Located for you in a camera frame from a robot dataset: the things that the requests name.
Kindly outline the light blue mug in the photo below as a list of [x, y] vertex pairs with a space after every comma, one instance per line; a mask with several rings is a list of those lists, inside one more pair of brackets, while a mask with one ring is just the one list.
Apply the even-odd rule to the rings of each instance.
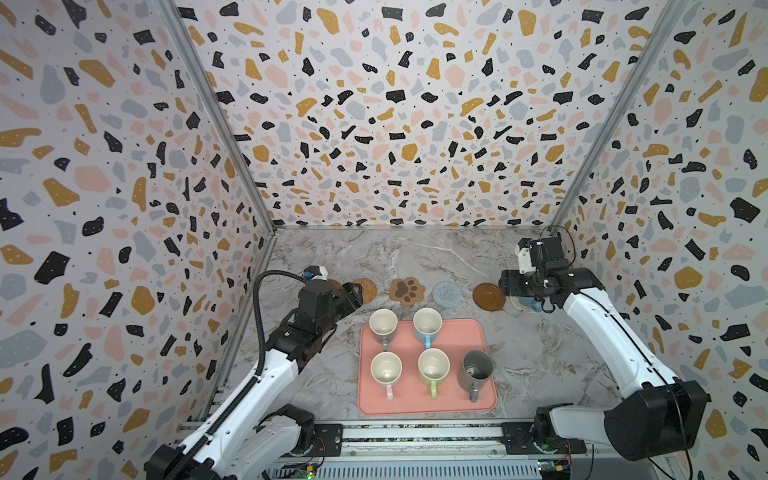
[[524, 307], [523, 313], [546, 313], [551, 314], [556, 310], [556, 306], [546, 306], [544, 300], [536, 300], [530, 297], [517, 297], [520, 304]]

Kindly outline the clear patterned round coaster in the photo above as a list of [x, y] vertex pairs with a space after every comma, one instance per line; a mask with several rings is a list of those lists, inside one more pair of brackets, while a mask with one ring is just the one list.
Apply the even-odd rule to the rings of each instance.
[[509, 297], [508, 300], [515, 309], [517, 309], [520, 312], [524, 311], [524, 307], [520, 304], [519, 299], [517, 297]]

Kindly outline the woven tan round coaster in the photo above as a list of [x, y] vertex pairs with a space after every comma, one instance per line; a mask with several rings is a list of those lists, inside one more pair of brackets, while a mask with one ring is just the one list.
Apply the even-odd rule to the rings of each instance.
[[352, 280], [352, 283], [358, 284], [362, 288], [362, 298], [364, 304], [370, 304], [378, 295], [378, 289], [375, 283], [368, 278]]

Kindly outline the dark brown round coaster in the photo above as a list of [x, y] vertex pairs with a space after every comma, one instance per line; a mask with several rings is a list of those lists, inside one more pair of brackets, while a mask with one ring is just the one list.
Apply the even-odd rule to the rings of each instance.
[[481, 283], [472, 293], [473, 301], [482, 310], [495, 312], [504, 308], [506, 297], [500, 287], [493, 283]]

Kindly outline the white mug grey handle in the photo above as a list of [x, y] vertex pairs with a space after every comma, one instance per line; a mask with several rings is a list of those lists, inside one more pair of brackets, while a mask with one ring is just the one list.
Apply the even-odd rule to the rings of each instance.
[[369, 328], [384, 351], [389, 350], [399, 325], [397, 315], [390, 309], [378, 309], [369, 317]]

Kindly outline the white mug pink handle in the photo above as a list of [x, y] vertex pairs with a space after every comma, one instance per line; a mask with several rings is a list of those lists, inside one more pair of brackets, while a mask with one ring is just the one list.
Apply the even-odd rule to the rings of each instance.
[[403, 365], [400, 357], [389, 351], [377, 354], [370, 364], [375, 383], [386, 392], [387, 400], [394, 400], [394, 386], [402, 376]]

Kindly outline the grey blue round coaster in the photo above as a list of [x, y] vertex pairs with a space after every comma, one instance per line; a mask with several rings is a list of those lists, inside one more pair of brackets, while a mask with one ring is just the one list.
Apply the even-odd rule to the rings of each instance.
[[432, 289], [432, 298], [436, 305], [444, 309], [454, 309], [463, 301], [461, 288], [451, 281], [441, 281]]

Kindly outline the white mug blue handle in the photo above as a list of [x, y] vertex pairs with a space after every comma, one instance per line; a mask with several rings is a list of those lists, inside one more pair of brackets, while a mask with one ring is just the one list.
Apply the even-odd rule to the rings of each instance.
[[433, 308], [419, 309], [413, 317], [413, 331], [415, 338], [430, 349], [437, 339], [443, 325], [441, 314]]

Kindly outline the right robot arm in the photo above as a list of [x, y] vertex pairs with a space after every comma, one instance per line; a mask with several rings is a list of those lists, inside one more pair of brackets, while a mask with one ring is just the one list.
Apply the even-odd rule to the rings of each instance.
[[538, 408], [534, 442], [540, 448], [568, 440], [606, 444], [629, 461], [689, 450], [711, 400], [702, 386], [682, 380], [641, 342], [596, 275], [567, 260], [558, 237], [524, 238], [516, 255], [519, 267], [500, 276], [502, 293], [562, 309], [597, 349], [622, 397], [609, 410]]

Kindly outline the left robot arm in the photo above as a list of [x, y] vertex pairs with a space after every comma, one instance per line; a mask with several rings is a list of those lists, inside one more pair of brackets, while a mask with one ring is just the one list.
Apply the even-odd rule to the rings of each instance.
[[323, 269], [297, 276], [298, 305], [270, 334], [259, 328], [259, 359], [219, 408], [179, 446], [160, 446], [149, 479], [251, 479], [284, 455], [318, 452], [312, 413], [273, 402], [319, 354], [338, 322], [364, 304], [358, 283], [335, 286]]

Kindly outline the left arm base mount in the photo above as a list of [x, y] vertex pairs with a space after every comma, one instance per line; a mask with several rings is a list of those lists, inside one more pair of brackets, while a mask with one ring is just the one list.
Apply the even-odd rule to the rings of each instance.
[[343, 430], [344, 426], [341, 423], [305, 422], [300, 425], [299, 439], [288, 455], [339, 457], [342, 450]]

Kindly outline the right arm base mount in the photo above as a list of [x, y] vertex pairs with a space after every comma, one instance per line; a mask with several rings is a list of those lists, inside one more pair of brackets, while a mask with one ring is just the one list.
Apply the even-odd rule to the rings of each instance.
[[568, 406], [568, 403], [538, 407], [530, 421], [503, 422], [501, 442], [506, 453], [508, 455], [586, 453], [587, 447], [584, 441], [565, 439], [555, 433], [549, 414], [554, 408], [561, 406]]

